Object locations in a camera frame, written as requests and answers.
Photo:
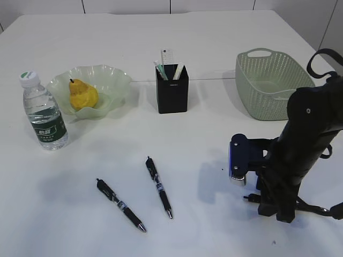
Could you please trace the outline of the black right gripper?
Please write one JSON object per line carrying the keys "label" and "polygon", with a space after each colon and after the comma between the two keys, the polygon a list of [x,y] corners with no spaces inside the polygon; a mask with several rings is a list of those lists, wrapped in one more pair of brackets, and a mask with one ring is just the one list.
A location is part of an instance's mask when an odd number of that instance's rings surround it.
{"label": "black right gripper", "polygon": [[256,175],[259,190],[272,201],[261,199],[258,214],[262,216],[276,215],[280,222],[292,222],[295,218],[295,208],[303,205],[303,200],[297,195],[295,188],[289,186],[268,161],[258,161]]}

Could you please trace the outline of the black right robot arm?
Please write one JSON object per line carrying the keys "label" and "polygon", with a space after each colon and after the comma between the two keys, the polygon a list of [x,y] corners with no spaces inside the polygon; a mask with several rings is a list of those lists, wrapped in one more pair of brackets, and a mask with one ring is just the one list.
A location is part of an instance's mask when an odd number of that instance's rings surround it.
{"label": "black right robot arm", "polygon": [[288,122],[271,144],[265,169],[259,173],[264,187],[258,213],[290,223],[296,205],[301,205],[340,220],[342,204],[325,211],[302,202],[298,192],[302,179],[342,130],[342,86],[299,88],[289,98],[287,111]]}

